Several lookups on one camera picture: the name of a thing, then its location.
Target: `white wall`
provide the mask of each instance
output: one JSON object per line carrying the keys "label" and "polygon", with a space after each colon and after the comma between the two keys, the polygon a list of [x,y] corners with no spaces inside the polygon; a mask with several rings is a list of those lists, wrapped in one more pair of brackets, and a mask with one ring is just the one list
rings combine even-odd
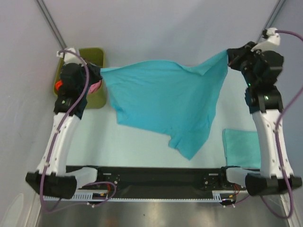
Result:
{"label": "white wall", "polygon": [[23,193],[17,206],[23,208],[18,223],[23,226],[34,198],[25,176],[39,163],[53,122],[59,45],[34,0],[2,0],[0,30],[0,223]]}
{"label": "white wall", "polygon": [[277,0],[45,0],[67,45],[101,47],[107,66],[196,65],[256,41]]}
{"label": "white wall", "polygon": [[[288,0],[274,24],[281,30],[290,30],[303,35],[303,1]],[[282,94],[284,106],[303,85],[303,42],[290,35],[281,35],[277,50],[284,55],[283,73],[277,86]],[[294,173],[303,177],[303,97],[294,104],[284,117],[284,134],[287,154]],[[303,214],[303,189],[295,192],[298,213]]]}

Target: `stainless steel surface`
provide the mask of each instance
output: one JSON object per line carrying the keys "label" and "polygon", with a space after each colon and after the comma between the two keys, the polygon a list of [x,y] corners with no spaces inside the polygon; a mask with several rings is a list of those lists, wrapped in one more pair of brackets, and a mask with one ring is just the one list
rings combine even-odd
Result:
{"label": "stainless steel surface", "polygon": [[[281,202],[271,202],[282,212]],[[98,208],[74,206],[54,214],[41,213],[36,227],[288,227],[260,198],[236,208],[218,203],[108,202]]]}
{"label": "stainless steel surface", "polygon": [[60,45],[60,47],[62,49],[66,48],[67,47],[66,43],[63,40],[63,38],[62,38],[58,28],[57,28],[57,25],[55,24],[55,22],[52,18],[52,15],[48,11],[44,1],[43,0],[36,0],[36,3],[38,5],[39,9],[41,10],[42,15],[44,16],[45,21],[49,25],[49,28],[51,29],[53,35],[55,36],[58,44]]}
{"label": "stainless steel surface", "polygon": [[[271,27],[271,26],[274,24],[274,22],[275,22],[275,20],[276,20],[276,17],[279,15],[279,13],[280,13],[281,9],[283,8],[284,3],[285,3],[286,1],[287,1],[287,0],[279,0],[279,1],[276,3],[275,8],[273,9],[272,13],[270,14],[270,16],[269,16],[269,18],[268,18],[268,20],[267,20],[267,22],[266,22],[266,24],[264,25],[264,27],[263,27],[262,30],[264,30],[264,29],[266,29],[266,28],[269,28],[269,27]],[[262,33],[260,34],[260,36],[259,36],[257,42],[260,41],[261,37],[262,37]]]}

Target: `pink cloth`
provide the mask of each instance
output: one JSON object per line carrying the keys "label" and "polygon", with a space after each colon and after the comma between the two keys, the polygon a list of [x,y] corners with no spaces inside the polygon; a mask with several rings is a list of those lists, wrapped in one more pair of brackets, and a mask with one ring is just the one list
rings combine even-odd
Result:
{"label": "pink cloth", "polygon": [[92,94],[101,87],[102,81],[100,80],[98,83],[92,84],[89,88],[89,94]]}

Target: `white connector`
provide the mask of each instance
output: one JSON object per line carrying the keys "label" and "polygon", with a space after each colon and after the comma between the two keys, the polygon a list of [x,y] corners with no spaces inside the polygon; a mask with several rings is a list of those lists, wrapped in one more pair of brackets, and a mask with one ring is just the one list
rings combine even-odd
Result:
{"label": "white connector", "polygon": [[251,51],[254,52],[255,50],[261,50],[263,51],[272,51],[275,48],[277,48],[280,45],[280,35],[276,33],[276,28],[271,27],[267,29],[266,35],[268,36],[268,39],[266,39],[263,42],[258,43],[255,45]]}
{"label": "white connector", "polygon": [[[72,52],[80,55],[79,50],[74,47],[66,48],[66,50],[72,51]],[[83,65],[83,62],[78,57],[76,57],[75,55],[73,55],[71,53],[60,53],[59,54],[59,52],[57,51],[57,57],[63,58],[65,64],[76,63],[76,64]]]}

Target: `red object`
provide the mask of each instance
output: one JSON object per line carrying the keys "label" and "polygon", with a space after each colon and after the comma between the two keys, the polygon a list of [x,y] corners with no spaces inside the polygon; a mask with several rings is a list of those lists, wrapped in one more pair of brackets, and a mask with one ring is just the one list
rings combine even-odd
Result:
{"label": "red object", "polygon": [[62,86],[62,80],[59,80],[57,83],[55,83],[55,88],[57,91],[59,91],[59,88]]}

